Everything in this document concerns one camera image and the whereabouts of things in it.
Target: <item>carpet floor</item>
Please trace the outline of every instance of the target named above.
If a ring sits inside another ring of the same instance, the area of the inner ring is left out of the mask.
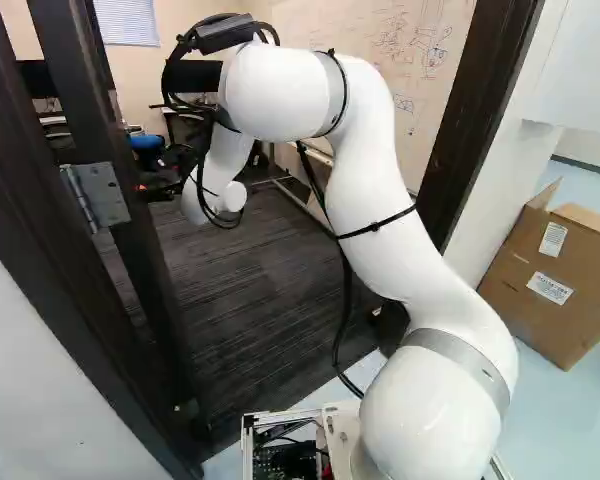
[[[275,186],[250,193],[241,225],[196,227],[178,202],[153,204],[180,304],[190,368],[218,450],[243,413],[285,409],[334,377],[331,343],[342,308],[336,245]],[[96,245],[145,343],[151,331],[108,232]],[[375,347],[366,322],[381,300],[356,281],[356,314],[341,347],[348,367]]]

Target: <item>white floor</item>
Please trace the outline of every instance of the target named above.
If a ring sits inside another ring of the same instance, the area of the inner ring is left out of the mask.
[[[600,213],[600,174],[551,161],[538,192],[563,177],[550,208],[576,202]],[[499,454],[516,480],[600,479],[600,345],[570,372],[554,367],[521,342],[520,379],[503,434]],[[377,351],[347,373],[366,388],[384,364]],[[295,408],[314,408],[352,398],[336,378]],[[204,464],[208,480],[241,478],[238,443]]]

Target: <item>window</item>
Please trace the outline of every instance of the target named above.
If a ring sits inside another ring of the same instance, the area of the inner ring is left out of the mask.
[[[153,0],[93,0],[105,45],[159,47]]]

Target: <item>door hinge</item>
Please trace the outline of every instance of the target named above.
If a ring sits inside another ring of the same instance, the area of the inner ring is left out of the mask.
[[[131,221],[111,162],[61,165],[60,173],[91,233]]]

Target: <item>robotic arm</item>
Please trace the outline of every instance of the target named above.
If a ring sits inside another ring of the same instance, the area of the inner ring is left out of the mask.
[[[340,246],[371,290],[410,314],[401,347],[362,401],[358,450],[373,460],[378,478],[479,479],[514,390],[517,351],[500,318],[445,264],[410,208],[381,75],[358,58],[254,41],[224,63],[218,92],[233,126],[214,126],[204,166],[207,202],[218,211],[243,206],[246,191],[233,178],[254,138],[326,135],[335,152],[326,210],[334,233],[345,237]],[[205,220],[193,179],[182,204],[193,222]],[[375,231],[355,233],[387,219]]]

